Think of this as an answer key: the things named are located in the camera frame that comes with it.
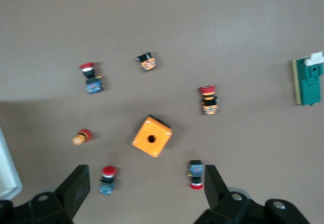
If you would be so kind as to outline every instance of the white tray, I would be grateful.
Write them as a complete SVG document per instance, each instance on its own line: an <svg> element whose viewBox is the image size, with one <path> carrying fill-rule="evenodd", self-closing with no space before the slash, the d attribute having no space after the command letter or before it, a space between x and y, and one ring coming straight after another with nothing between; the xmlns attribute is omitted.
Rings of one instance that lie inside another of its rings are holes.
<svg viewBox="0 0 324 224"><path fill-rule="evenodd" d="M0 128L0 200L12 200L22 184Z"/></svg>

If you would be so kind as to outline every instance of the round hole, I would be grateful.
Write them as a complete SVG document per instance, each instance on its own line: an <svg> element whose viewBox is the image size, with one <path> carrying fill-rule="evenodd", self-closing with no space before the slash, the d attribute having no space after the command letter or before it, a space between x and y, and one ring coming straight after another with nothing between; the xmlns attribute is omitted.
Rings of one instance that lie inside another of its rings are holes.
<svg viewBox="0 0 324 224"><path fill-rule="evenodd" d="M47 200L49 197L47 196L47 195L41 195L41 196L39 196L39 198L38 198L38 201L40 202L40 201L44 201L44 200Z"/></svg>
<svg viewBox="0 0 324 224"><path fill-rule="evenodd" d="M152 136L152 135L150 135L150 136L148 137L148 141L151 142L151 143L155 142L155 137Z"/></svg>

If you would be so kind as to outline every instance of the teal plastic object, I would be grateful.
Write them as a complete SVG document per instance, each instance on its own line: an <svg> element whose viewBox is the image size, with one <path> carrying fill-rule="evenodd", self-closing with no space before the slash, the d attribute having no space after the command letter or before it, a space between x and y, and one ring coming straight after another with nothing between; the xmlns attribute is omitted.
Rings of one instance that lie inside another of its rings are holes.
<svg viewBox="0 0 324 224"><path fill-rule="evenodd" d="M313 105L321 101L320 76L323 74L322 63L310 66L305 60L310 57L293 60L296 102L301 105Z"/></svg>

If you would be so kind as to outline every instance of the white plastic piece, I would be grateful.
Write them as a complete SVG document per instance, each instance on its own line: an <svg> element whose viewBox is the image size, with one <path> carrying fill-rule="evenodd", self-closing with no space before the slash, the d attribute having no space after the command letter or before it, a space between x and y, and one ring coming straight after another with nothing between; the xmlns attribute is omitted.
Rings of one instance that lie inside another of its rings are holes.
<svg viewBox="0 0 324 224"><path fill-rule="evenodd" d="M0 128L0 200L12 200L22 184Z"/></svg>
<svg viewBox="0 0 324 224"><path fill-rule="evenodd" d="M305 66L312 66L324 62L323 51L311 54L308 59L305 60Z"/></svg>

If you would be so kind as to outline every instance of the yellow block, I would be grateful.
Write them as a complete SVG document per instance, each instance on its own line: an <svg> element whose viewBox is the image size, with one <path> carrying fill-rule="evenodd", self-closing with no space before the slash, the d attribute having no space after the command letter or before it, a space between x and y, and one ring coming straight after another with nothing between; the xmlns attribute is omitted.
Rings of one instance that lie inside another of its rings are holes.
<svg viewBox="0 0 324 224"><path fill-rule="evenodd" d="M172 130L159 122L160 120L152 117L148 116L146 118L135 136L132 145L152 157L158 157L169 141Z"/></svg>

